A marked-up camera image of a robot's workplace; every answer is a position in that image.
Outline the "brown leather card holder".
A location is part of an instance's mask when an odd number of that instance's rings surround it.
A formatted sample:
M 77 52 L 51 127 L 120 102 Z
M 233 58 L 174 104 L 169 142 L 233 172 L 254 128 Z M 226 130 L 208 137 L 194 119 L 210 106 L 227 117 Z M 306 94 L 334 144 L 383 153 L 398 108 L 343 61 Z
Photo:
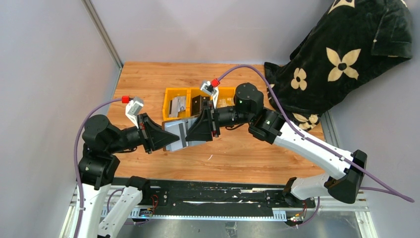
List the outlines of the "brown leather card holder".
M 175 152 L 187 147 L 198 146 L 204 144 L 205 141 L 187 141 L 187 131 L 192 127 L 193 123 L 197 120 L 198 116 L 175 119 L 164 121 L 162 123 L 162 128 L 166 132 L 170 132 L 174 135 L 177 135 L 179 139 L 175 142 L 170 143 L 164 147 L 164 151 Z

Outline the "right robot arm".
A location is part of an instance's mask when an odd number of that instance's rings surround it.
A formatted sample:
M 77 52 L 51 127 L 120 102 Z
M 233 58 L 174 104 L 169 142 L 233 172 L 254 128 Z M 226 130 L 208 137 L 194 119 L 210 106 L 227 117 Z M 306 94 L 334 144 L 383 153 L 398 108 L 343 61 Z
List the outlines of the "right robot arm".
M 204 102 L 186 132 L 186 141 L 212 141 L 222 127 L 248 124 L 254 138 L 294 151 L 324 170 L 318 176 L 290 178 L 282 192 L 289 205 L 328 195 L 347 204 L 356 201 L 367 161 L 365 152 L 339 149 L 287 122 L 285 116 L 264 107 L 263 93 L 251 83 L 237 86 L 233 100 L 233 106 L 222 108 Z

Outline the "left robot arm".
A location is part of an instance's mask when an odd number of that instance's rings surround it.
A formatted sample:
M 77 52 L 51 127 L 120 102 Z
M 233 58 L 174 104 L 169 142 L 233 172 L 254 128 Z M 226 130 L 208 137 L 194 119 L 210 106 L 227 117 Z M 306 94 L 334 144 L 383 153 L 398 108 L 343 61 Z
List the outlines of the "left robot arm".
M 134 152 L 139 146 L 150 154 L 179 140 L 178 135 L 164 131 L 146 113 L 137 118 L 135 126 L 125 129 L 114 126 L 105 115 L 90 117 L 82 125 L 82 159 L 76 162 L 80 208 L 75 238 L 114 238 L 136 205 L 146 203 L 152 210 L 157 207 L 158 196 L 152 193 L 150 180 L 132 176 L 117 203 L 100 221 L 105 197 L 120 164 L 116 154 Z

